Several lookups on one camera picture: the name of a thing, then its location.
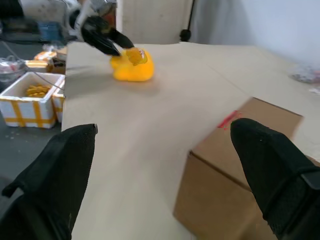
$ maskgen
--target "floor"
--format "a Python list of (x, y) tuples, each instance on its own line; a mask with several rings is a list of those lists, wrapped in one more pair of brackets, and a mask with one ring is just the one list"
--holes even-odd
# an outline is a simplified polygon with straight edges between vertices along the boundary
[[(42, 50), (40, 45), (9, 44), (22, 59), (32, 59)], [(0, 43), (0, 58), (11, 53)], [(0, 115), (0, 176), (14, 179), (42, 151), (49, 139), (61, 131), (61, 125), (52, 129), (8, 127)]]

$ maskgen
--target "white styrofoam box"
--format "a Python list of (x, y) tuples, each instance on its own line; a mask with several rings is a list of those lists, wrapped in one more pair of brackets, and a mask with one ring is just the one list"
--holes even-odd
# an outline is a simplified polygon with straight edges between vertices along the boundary
[[(65, 79), (62, 74), (40, 72), (37, 74), (56, 86)], [(57, 87), (52, 86), (42, 98), (26, 96), (26, 91), (31, 85), (50, 86), (39, 76), (27, 72), (0, 94), (0, 111), (8, 126), (49, 129), (55, 125), (57, 118), (53, 109), (52, 95)]]
[(65, 81), (63, 81), (59, 86), (61, 89), (57, 88), (52, 95), (54, 111), (55, 111), (56, 117), (58, 118), (59, 123), (62, 122), (62, 113), (64, 110), (64, 101), (65, 101), (65, 96), (63, 91), (64, 86), (65, 86)]

